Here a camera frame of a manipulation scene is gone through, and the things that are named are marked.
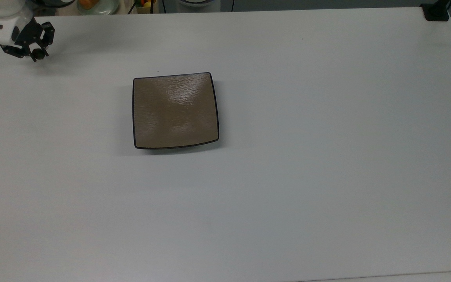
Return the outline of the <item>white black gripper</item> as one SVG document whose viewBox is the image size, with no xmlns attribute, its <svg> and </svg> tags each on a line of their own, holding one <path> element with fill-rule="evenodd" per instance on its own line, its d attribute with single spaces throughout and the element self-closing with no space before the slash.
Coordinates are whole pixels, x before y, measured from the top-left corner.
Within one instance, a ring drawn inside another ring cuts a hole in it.
<svg viewBox="0 0 451 282">
<path fill-rule="evenodd" d="M 52 45 L 54 36 L 53 25 L 50 22 L 40 25 L 33 17 L 32 11 L 18 11 L 9 16 L 0 15 L 0 47 L 6 54 L 16 58 L 35 59 L 28 48 L 15 46 L 33 44 L 41 39 L 41 48 L 46 49 Z"/>
</svg>

